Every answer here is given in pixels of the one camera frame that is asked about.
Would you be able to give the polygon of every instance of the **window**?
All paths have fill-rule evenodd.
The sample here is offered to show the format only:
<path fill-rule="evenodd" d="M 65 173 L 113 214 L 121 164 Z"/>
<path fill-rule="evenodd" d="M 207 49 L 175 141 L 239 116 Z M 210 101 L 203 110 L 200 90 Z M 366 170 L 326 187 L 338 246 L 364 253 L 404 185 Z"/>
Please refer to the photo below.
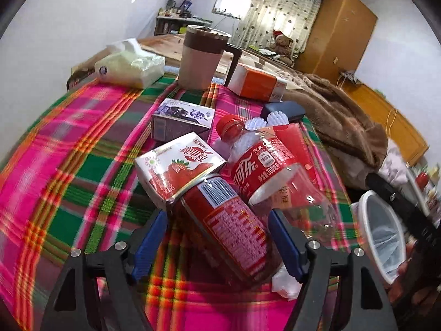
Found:
<path fill-rule="evenodd" d="M 251 0 L 216 0 L 212 13 L 242 19 L 250 4 Z"/>

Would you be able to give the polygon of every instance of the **red can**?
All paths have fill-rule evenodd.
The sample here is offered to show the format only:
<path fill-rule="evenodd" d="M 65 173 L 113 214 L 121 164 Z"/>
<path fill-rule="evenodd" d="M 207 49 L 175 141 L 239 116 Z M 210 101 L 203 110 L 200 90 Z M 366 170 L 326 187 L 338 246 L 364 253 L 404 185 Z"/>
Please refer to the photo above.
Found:
<path fill-rule="evenodd" d="M 219 175 L 203 178 L 177 201 L 172 213 L 234 288 L 260 286 L 279 269 L 281 259 L 268 230 Z"/>

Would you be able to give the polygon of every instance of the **purple milk box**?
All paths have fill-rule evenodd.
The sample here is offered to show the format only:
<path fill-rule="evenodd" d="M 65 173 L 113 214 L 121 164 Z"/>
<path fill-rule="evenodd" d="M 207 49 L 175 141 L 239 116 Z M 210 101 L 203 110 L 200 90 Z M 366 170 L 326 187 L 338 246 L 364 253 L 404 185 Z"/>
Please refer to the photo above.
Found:
<path fill-rule="evenodd" d="M 166 98 L 152 115 L 152 136 L 157 141 L 169 142 L 195 132 L 207 141 L 213 118 L 213 108 Z"/>

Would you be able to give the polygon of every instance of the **plaid tablecloth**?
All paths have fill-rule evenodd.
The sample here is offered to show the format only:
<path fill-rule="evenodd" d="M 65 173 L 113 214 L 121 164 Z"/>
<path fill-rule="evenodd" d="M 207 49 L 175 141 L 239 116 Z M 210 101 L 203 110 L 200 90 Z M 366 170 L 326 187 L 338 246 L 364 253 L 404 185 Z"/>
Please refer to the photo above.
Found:
<path fill-rule="evenodd" d="M 0 175 L 0 296 L 24 330 L 39 330 L 72 246 L 106 250 L 150 216 L 134 159 L 155 147 L 150 117 L 166 97 L 215 108 L 215 123 L 228 113 L 258 116 L 262 107 L 215 84 L 203 94 L 179 90 L 170 76 L 144 91 L 94 80 L 58 100 L 22 138 Z M 306 118 L 301 128 L 319 187 L 339 212 L 332 245 L 354 247 L 358 230 L 341 181 Z M 216 138 L 213 130 L 209 143 Z M 139 292 L 157 331 L 282 330 L 295 303 L 270 284 L 232 293 L 175 225 Z"/>

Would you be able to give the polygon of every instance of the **patterned curtain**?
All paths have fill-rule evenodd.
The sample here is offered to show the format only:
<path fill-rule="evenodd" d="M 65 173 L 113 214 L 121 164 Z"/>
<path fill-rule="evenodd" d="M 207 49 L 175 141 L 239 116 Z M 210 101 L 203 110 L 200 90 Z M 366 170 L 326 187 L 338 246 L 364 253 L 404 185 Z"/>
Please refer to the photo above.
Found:
<path fill-rule="evenodd" d="M 320 4 L 321 0 L 251 0 L 232 43 L 264 48 L 270 45 L 273 30 L 280 30 L 293 39 L 293 54 L 303 52 Z"/>

